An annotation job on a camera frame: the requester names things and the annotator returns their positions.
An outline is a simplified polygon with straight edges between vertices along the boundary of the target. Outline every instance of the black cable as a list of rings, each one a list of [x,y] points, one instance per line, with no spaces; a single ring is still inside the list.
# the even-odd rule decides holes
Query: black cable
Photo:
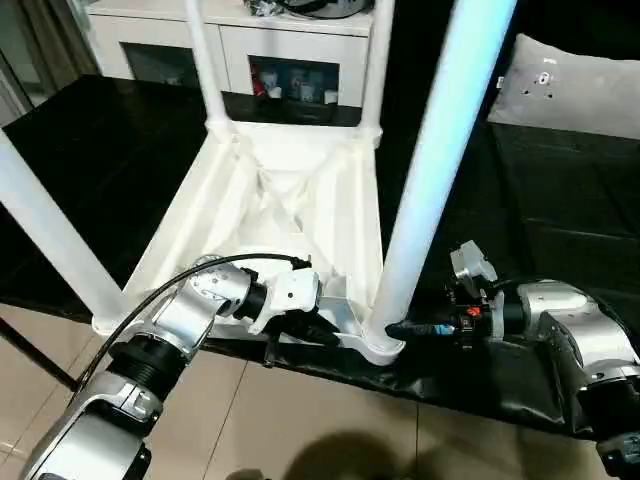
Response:
[[[222,265],[225,263],[237,262],[239,260],[250,260],[254,258],[263,258],[267,260],[283,260],[286,262],[290,262],[294,270],[311,266],[310,262],[302,260],[298,257],[292,257],[290,255],[280,255],[278,253],[244,253],[241,255],[230,255],[228,257],[220,257],[213,260],[208,260],[201,263],[200,265],[196,265],[195,267],[191,267],[184,272],[179,273],[178,275],[167,281],[165,284],[151,292],[147,298],[140,302],[140,304],[136,308],[134,308],[129,315],[127,315],[127,317],[120,323],[120,325],[116,327],[113,333],[109,335],[109,338],[107,338],[104,344],[100,347],[96,355],[93,357],[93,360],[91,360],[91,363],[78,378],[77,391],[81,391],[87,385],[87,382],[95,372],[98,364],[107,354],[120,334],[131,324],[131,322],[133,322],[138,317],[138,315],[140,315],[144,311],[145,308],[151,305],[154,300],[156,300],[169,288],[180,283],[182,280],[190,277],[191,275],[201,272],[202,270],[206,270],[207,268],[215,267],[217,265]]]

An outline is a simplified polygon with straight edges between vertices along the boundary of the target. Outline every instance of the floor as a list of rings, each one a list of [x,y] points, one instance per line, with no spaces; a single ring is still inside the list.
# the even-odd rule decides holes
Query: floor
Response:
[[[100,345],[86,325],[5,305],[0,315],[73,375]],[[69,394],[2,340],[0,365],[0,478],[13,480]],[[211,353],[182,376],[147,444],[151,480],[609,478],[589,442]]]

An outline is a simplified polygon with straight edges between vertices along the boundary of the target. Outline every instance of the black table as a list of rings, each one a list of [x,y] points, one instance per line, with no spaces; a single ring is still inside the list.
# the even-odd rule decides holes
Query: black table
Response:
[[[225,103],[232,118],[274,120],[253,97],[227,95]],[[353,125],[358,115],[344,108],[328,120]],[[385,245],[418,128],[390,115],[376,155]],[[122,287],[204,140],[204,119],[197,90],[84,77],[6,132]],[[418,315],[428,311],[425,295],[450,279],[450,249],[474,239],[502,278],[543,275],[588,286],[635,334],[639,173],[636,141],[479,121],[412,308]],[[88,310],[4,209],[0,225],[0,301],[89,322]],[[257,342],[215,340],[207,348],[255,361],[264,356]],[[354,351],[284,345],[276,365],[542,430],[590,435],[540,344],[502,342],[468,353],[434,341],[407,347],[385,368]]]

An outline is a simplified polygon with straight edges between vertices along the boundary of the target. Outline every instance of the white metal pole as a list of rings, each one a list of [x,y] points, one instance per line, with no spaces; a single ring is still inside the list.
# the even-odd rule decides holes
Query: white metal pole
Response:
[[[187,22],[193,41],[193,57],[198,70],[202,97],[207,108],[207,127],[214,133],[224,134],[232,129],[224,108],[222,93],[216,83],[211,57],[211,46],[204,31],[201,0],[186,0]]]
[[[404,186],[367,342],[393,350],[385,327],[407,314],[517,0],[457,0]]]
[[[95,316],[120,318],[122,291],[1,129],[0,200]]]
[[[394,7],[395,0],[378,0],[373,11],[360,127],[371,129],[374,132],[380,131],[380,111],[382,110],[384,81],[387,73]]]

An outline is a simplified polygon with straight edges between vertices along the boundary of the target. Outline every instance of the drawer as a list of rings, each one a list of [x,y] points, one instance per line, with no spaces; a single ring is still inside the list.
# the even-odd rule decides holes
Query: drawer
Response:
[[[90,15],[103,75],[197,86],[191,35],[185,22]],[[229,90],[220,30],[206,35],[220,90]]]
[[[220,34],[231,91],[254,93],[252,65],[273,69],[276,79],[286,67],[300,75],[313,71],[316,83],[320,78],[335,84],[330,89],[337,89],[338,104],[362,106],[368,38],[230,26],[220,26]],[[286,91],[292,80],[278,81]]]

